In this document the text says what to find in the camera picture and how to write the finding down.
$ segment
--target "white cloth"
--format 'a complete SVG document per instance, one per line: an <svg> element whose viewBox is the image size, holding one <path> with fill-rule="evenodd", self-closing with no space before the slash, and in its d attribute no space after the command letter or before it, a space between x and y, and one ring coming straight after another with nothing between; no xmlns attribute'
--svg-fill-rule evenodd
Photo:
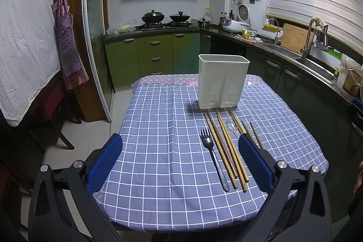
<svg viewBox="0 0 363 242"><path fill-rule="evenodd" d="M53 0L0 0L0 109L17 126L60 70Z"/></svg>

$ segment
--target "fork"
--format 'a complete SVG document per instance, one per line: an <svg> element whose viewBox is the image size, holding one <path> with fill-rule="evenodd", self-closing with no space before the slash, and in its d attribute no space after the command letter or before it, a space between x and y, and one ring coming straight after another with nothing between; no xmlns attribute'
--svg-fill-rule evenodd
<svg viewBox="0 0 363 242"><path fill-rule="evenodd" d="M227 183L226 177L224 176L224 173L223 173L222 168L221 168L221 166L219 164L219 161L216 160L216 155L215 155L214 150L213 150L214 143L213 143L213 140L211 138L210 131L207 130L206 128L201 129L199 136L200 136L200 139L202 140L203 146L209 150L209 153L211 155L213 164L214 164L215 168L217 169L218 178L219 178L219 181L222 184L223 189L226 192L228 192L229 191L229 185Z"/></svg>

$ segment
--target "black dishwasher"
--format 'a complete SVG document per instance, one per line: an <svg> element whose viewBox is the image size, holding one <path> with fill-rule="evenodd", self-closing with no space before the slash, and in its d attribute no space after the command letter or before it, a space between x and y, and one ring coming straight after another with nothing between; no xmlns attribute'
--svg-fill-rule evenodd
<svg viewBox="0 0 363 242"><path fill-rule="evenodd" d="M239 43L212 35L211 54L246 56L247 48Z"/></svg>

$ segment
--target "person's hand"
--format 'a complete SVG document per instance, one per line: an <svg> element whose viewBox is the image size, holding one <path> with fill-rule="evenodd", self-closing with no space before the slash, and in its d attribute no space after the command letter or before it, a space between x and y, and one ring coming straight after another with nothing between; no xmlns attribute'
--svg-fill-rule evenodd
<svg viewBox="0 0 363 242"><path fill-rule="evenodd" d="M363 182L363 161L359 164L359 168L361 169L361 172L358 175L357 183L354 186L353 194L357 192L358 188L361 186Z"/></svg>

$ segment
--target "faucet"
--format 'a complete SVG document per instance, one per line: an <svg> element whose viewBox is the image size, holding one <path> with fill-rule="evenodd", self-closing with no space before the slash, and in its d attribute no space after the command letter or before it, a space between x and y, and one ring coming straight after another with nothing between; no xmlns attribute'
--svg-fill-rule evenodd
<svg viewBox="0 0 363 242"><path fill-rule="evenodd" d="M328 25L325 25L325 22L322 19L320 19L319 17L312 18L310 20L309 28L307 30L306 43L305 43L304 49L302 50L302 55L301 55L302 59L306 59L310 54L311 43L309 44L309 39L310 39L311 26L313 25L314 22L315 22L316 26L319 26L323 30L323 33L324 33L324 47L326 47L327 44L328 44L328 37L327 37Z"/></svg>
<svg viewBox="0 0 363 242"><path fill-rule="evenodd" d="M271 20L276 21L276 23L277 23L277 28L278 28L278 27L279 27L279 26L278 26L278 20L276 20L275 18L270 18L270 19L268 19L267 24L269 24L269 22L270 22ZM278 29L277 29L277 31L276 31L276 37L275 37L275 43L274 43L274 46L277 46L277 34L278 34Z"/></svg>

